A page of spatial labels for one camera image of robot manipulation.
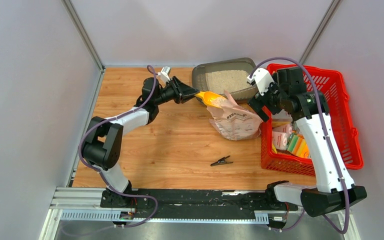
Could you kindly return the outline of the pink cat litter bag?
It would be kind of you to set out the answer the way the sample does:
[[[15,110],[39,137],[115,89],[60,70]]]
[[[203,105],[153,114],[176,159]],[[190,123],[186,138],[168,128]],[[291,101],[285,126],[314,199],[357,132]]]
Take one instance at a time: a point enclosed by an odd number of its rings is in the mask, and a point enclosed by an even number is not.
[[[212,127],[225,139],[241,141],[255,139],[260,136],[262,119],[252,111],[237,104],[229,92],[226,97],[215,101],[214,106],[206,109],[211,115],[208,120]]]

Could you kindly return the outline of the yellow plastic scoop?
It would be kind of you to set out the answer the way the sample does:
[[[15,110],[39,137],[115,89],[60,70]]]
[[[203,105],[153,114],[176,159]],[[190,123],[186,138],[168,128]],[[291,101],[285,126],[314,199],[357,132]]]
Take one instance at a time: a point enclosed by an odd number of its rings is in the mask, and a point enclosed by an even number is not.
[[[227,101],[224,96],[211,91],[200,91],[194,96],[202,100],[207,107],[221,108],[221,104]]]

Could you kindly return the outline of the black bag clip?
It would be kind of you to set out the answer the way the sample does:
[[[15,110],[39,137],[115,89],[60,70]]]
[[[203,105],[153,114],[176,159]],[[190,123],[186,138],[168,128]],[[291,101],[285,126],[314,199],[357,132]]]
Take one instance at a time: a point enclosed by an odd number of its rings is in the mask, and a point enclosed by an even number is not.
[[[211,163],[210,166],[214,167],[214,166],[220,166],[220,165],[233,164],[234,163],[233,161],[228,161],[230,157],[231,157],[230,155],[224,156],[218,159],[216,162]]]

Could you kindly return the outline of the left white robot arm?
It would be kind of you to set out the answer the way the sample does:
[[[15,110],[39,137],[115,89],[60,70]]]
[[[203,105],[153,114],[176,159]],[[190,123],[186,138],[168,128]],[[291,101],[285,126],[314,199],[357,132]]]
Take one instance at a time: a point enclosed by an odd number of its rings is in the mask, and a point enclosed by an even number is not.
[[[118,164],[123,137],[152,123],[159,113],[159,105],[170,101],[183,104],[198,93],[198,89],[175,76],[165,86],[161,86],[156,77],[149,77],[143,81],[141,95],[130,110],[113,117],[95,116],[90,120],[78,146],[79,159],[101,176],[120,207],[128,207],[133,201],[132,192],[127,190],[130,181]]]

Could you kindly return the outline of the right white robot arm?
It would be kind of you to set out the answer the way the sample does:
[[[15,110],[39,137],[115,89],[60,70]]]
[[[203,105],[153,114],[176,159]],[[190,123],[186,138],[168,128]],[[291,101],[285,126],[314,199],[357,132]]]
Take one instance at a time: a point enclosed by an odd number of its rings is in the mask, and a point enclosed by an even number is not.
[[[276,210],[284,203],[291,203],[303,207],[311,217],[318,217],[349,210],[367,198],[367,191],[364,186],[355,185],[346,169],[334,138],[327,100],[315,86],[308,90],[304,73],[298,66],[274,73],[265,68],[254,69],[247,82],[255,85],[258,92],[248,105],[264,122],[270,118],[263,108],[271,114],[286,111],[307,143],[315,171],[315,186],[288,181],[268,184],[266,205]]]

